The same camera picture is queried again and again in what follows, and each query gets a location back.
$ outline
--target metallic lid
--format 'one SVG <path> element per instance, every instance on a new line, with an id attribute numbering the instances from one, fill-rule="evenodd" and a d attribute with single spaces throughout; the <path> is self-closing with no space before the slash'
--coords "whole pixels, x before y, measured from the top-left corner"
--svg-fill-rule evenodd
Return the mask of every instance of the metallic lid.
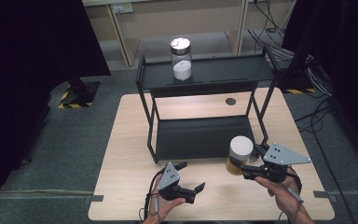
<path id="1" fill-rule="evenodd" d="M 190 41 L 186 38 L 176 38 L 171 41 L 171 53 L 175 55 L 183 55 L 191 50 Z"/>

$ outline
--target background desk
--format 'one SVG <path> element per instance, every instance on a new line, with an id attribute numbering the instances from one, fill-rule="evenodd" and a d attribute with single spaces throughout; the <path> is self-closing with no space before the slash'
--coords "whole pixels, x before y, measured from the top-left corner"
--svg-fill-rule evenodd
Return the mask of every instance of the background desk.
<path id="1" fill-rule="evenodd" d="M 134 12 L 115 14 L 109 5 L 122 2 L 131 2 Z M 249 0 L 83 0 L 83 4 L 97 37 L 117 39 L 129 66 L 141 38 L 225 32 L 233 55 L 240 55 L 244 31 L 266 24 L 266 16 Z M 278 26 L 292 4 L 293 0 L 270 1 L 270 13 Z M 257 5 L 268 13 L 265 1 Z M 268 22 L 266 28 L 270 27 L 274 26 Z"/>
<path id="2" fill-rule="evenodd" d="M 262 104 L 267 89 L 257 89 L 256 100 Z M 226 105 L 228 97 L 235 105 Z M 249 93 L 161 99 L 160 114 L 171 118 L 188 116 L 235 115 L 244 111 Z M 255 113 L 250 114 L 255 141 L 262 134 Z M 269 101 L 264 122 L 269 144 L 277 142 L 305 156 L 308 155 L 290 111 L 276 89 Z M 166 164 L 153 162 L 148 151 L 148 123 L 138 94 L 124 95 L 121 99 L 103 165 L 94 195 L 103 195 L 102 202 L 92 202 L 89 218 L 92 220 L 138 220 L 138 212 L 145 205 L 145 195 L 154 174 Z M 275 200 L 257 183 L 230 175 L 226 159 L 188 160 L 188 166 L 179 171 L 180 185 L 195 188 L 206 182 L 194 204 L 183 204 L 167 216 L 166 220 L 276 220 L 280 210 Z M 332 219 L 333 208 L 328 199 L 314 198 L 315 190 L 324 191 L 313 164 L 295 165 L 303 183 L 302 198 L 314 219 Z"/>

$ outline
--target jar with white lid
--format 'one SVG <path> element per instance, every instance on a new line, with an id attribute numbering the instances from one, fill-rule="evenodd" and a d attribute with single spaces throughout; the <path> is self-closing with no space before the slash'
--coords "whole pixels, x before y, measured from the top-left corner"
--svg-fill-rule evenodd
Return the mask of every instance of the jar with white lid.
<path id="1" fill-rule="evenodd" d="M 191 46 L 186 38 L 176 38 L 171 42 L 173 76 L 179 80 L 191 77 Z"/>

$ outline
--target two-tier black rack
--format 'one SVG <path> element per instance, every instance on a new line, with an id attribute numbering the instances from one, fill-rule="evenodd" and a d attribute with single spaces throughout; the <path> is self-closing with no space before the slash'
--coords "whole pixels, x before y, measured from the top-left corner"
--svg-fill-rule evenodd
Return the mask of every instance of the two-tier black rack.
<path id="1" fill-rule="evenodd" d="M 273 65 L 272 70 L 266 53 Z M 264 135 L 261 144 L 267 143 L 268 135 L 263 117 L 276 84 L 276 73 L 273 71 L 277 70 L 280 67 L 267 46 L 257 55 L 193 60 L 192 76 L 185 81 L 173 77 L 171 62 L 147 63 L 142 55 L 136 85 L 149 123 L 147 146 L 154 162 L 224 158 L 228 154 L 231 139 L 238 135 L 247 136 L 255 142 L 248 118 L 252 105 Z M 255 91 L 260 82 L 266 81 L 270 81 L 268 93 L 260 110 Z M 150 92 L 152 98 L 151 110 L 145 99 L 146 91 Z M 246 111 L 238 116 L 162 119 L 156 103 L 156 98 L 162 97 L 244 91 L 250 91 L 251 95 Z M 156 152 L 152 147 L 155 117 L 158 119 Z"/>

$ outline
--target person's right hand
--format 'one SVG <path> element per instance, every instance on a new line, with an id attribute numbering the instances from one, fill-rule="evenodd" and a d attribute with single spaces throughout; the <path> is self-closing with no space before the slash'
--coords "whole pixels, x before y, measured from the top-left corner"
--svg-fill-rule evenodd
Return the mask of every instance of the person's right hand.
<path id="1" fill-rule="evenodd" d="M 288 173 L 293 173 L 291 169 L 287 170 Z M 268 189 L 269 196 L 275 196 L 276 204 L 281 209 L 290 221 L 295 223 L 313 223 L 310 215 L 301 202 L 298 201 L 288 190 L 293 189 L 298 195 L 298 187 L 296 181 L 291 176 L 287 176 L 281 183 L 273 183 L 263 177 L 256 177 L 255 182 Z"/>

